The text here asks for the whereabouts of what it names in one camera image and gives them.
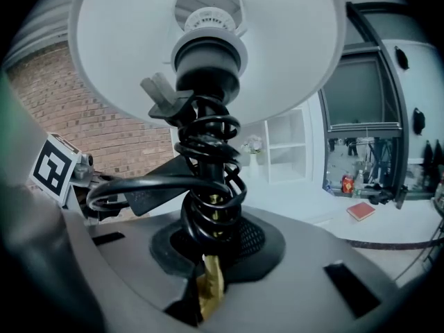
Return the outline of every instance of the gray surface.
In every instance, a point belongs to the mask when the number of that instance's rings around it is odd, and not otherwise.
[[[92,332],[102,332],[101,308],[73,255],[57,203],[45,193],[32,193],[25,186],[0,184],[0,191],[3,195],[0,210],[2,249],[14,258],[12,267],[23,270],[23,275],[16,277],[17,281],[4,281],[13,288],[11,293],[20,296],[20,290],[25,290],[27,295],[34,297],[31,302],[37,302],[38,295],[43,295],[46,298],[42,299],[43,307],[48,307],[49,300],[58,306],[59,310],[54,309],[51,317],[57,317],[61,311],[69,312],[79,324],[77,327],[88,326]]]
[[[355,318],[323,270],[325,265],[337,260],[343,260],[381,301],[397,292],[396,285],[379,268],[325,230],[263,210],[244,209],[282,231],[287,242],[286,255],[265,279],[230,285],[220,308],[201,325],[201,329],[208,332],[328,332],[347,327]],[[85,277],[87,280],[89,278],[93,292],[99,295],[97,300],[108,320],[112,320],[110,324],[113,327],[123,327],[122,321],[127,325],[130,319],[128,315],[136,316],[134,327],[143,324],[141,319],[146,320],[146,327],[161,327],[157,321],[159,314],[163,324],[171,321],[155,309],[151,311],[146,308],[145,316],[140,317],[140,308],[133,311],[133,305],[140,306],[141,303],[136,301],[142,301],[143,306],[153,309],[150,304],[147,306],[148,300],[152,305],[161,307],[169,299],[178,297],[183,289],[180,280],[164,275],[156,267],[148,249],[149,238],[153,234],[151,231],[154,232],[176,216],[168,214],[127,223],[99,225],[94,235],[115,230],[126,235],[125,239],[99,248],[91,245],[79,220],[67,218],[72,238],[76,238],[73,247],[78,250],[76,255],[80,266],[85,269]],[[122,301],[127,299],[129,301],[123,307]],[[116,306],[121,306],[123,310],[118,311],[120,317],[115,316]],[[173,322],[173,326],[169,327],[178,329],[179,323]],[[126,327],[126,331],[131,331],[131,327]],[[163,326],[162,331],[169,330]]]
[[[151,237],[161,228],[177,221],[179,213],[120,223],[100,224],[89,229],[92,237],[121,232],[126,237],[97,247],[100,254],[143,299],[158,309],[166,309],[179,300],[186,288],[183,277],[167,275],[151,257]]]
[[[0,73],[0,183],[25,184],[47,133],[26,111]]]
[[[321,228],[263,210],[251,214],[282,231],[287,252],[260,281],[228,288],[219,309],[203,324],[210,332],[332,332],[355,320],[323,267],[342,260],[381,301],[396,285],[373,263]]]

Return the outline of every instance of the window frame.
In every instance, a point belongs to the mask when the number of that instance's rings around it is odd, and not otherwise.
[[[363,12],[391,12],[400,13],[403,15],[410,15],[408,8],[400,4],[392,3],[360,3],[353,4],[351,2],[346,3],[347,18],[353,23],[358,32],[361,33],[364,41],[358,44],[349,44],[344,46],[342,56],[355,56],[365,53],[376,53],[377,60],[379,61],[378,67],[384,68],[384,73],[379,73],[379,77],[386,76],[388,78],[387,85],[391,88],[391,92],[395,98],[396,115],[398,116],[398,122],[396,123],[367,123],[367,124],[346,124],[341,127],[333,126],[330,123],[330,114],[328,112],[328,104],[325,98],[325,91],[322,89],[319,92],[319,98],[321,100],[321,109],[324,118],[324,130],[325,130],[325,167],[324,167],[324,182],[327,175],[327,162],[328,162],[328,139],[330,138],[345,138],[345,137],[392,137],[396,138],[396,142],[393,142],[392,153],[392,192],[395,199],[400,195],[401,187],[404,184],[404,180],[407,173],[407,163],[409,154],[409,120],[407,116],[407,109],[404,100],[404,94],[402,92],[400,79],[396,73],[395,66],[393,65],[389,52],[382,43],[375,29],[370,25],[370,22],[365,18]],[[385,98],[383,95],[383,106],[385,106]]]

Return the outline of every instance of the red brick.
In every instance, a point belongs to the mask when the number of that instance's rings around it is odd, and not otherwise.
[[[7,72],[41,127],[90,152],[95,169],[140,176],[173,157],[168,128],[123,116],[86,89],[66,42],[28,55]]]

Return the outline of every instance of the black coiled cable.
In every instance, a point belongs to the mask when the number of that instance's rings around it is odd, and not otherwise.
[[[240,130],[239,122],[229,115],[227,108],[215,97],[195,96],[199,108],[212,111],[179,128],[179,142],[174,148],[185,156],[194,176],[142,176],[112,180],[91,190],[87,203],[97,211],[127,207],[128,203],[107,203],[108,196],[149,189],[190,189],[182,204],[182,226],[188,235],[201,245],[205,254],[218,254],[233,239],[233,232],[241,216],[241,204],[246,186],[239,177],[239,156],[227,142]],[[198,164],[213,164],[226,173],[224,179],[203,177]]]

